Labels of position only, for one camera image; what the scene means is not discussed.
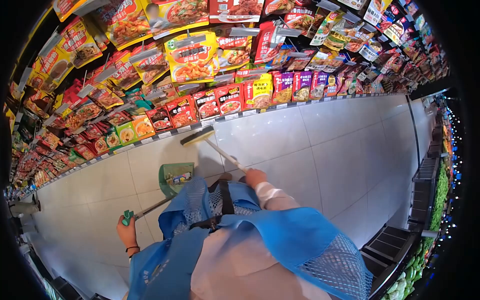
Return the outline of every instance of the green handle grip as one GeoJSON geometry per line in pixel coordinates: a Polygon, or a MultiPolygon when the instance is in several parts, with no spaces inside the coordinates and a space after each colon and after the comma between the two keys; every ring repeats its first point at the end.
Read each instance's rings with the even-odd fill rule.
{"type": "Polygon", "coordinates": [[[123,225],[128,226],[130,224],[130,220],[133,218],[133,211],[126,210],[123,212],[123,216],[125,218],[121,222],[123,225]]]}

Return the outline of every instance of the person's foot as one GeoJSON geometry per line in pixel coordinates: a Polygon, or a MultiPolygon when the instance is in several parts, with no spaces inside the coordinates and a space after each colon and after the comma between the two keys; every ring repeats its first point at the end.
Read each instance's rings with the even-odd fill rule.
{"type": "Polygon", "coordinates": [[[220,178],[219,178],[219,179],[232,180],[232,179],[233,179],[233,176],[232,176],[232,174],[230,174],[230,173],[223,173],[222,175],[220,175],[220,178]]]}

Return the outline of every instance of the white sleeve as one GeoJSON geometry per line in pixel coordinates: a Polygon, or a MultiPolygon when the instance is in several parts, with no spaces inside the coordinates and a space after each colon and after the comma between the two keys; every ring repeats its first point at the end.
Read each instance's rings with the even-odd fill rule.
{"type": "Polygon", "coordinates": [[[257,184],[255,193],[257,194],[262,209],[284,210],[300,207],[295,199],[288,196],[283,190],[276,189],[268,182],[257,184]]]}

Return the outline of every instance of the hand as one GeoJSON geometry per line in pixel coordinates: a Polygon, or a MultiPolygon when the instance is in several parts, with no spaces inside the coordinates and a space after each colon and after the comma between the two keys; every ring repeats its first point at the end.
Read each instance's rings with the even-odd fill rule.
{"type": "Polygon", "coordinates": [[[125,226],[122,223],[122,220],[124,218],[125,217],[123,215],[120,216],[119,222],[117,224],[117,233],[120,237],[120,240],[125,245],[125,248],[136,247],[138,246],[138,244],[137,244],[137,233],[135,231],[135,218],[130,219],[130,224],[128,226],[125,226]]]}
{"type": "Polygon", "coordinates": [[[267,181],[267,174],[265,172],[250,168],[247,170],[247,174],[245,176],[245,182],[252,188],[255,189],[255,187],[261,183],[261,182],[266,182],[267,181]]]}

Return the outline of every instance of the person's right hand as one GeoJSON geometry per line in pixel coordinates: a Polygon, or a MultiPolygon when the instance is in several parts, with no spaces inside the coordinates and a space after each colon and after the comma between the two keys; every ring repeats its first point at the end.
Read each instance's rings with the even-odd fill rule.
{"type": "Polygon", "coordinates": [[[267,181],[267,174],[265,172],[250,168],[247,170],[245,176],[245,182],[252,188],[255,189],[256,186],[261,182],[267,181]]]}

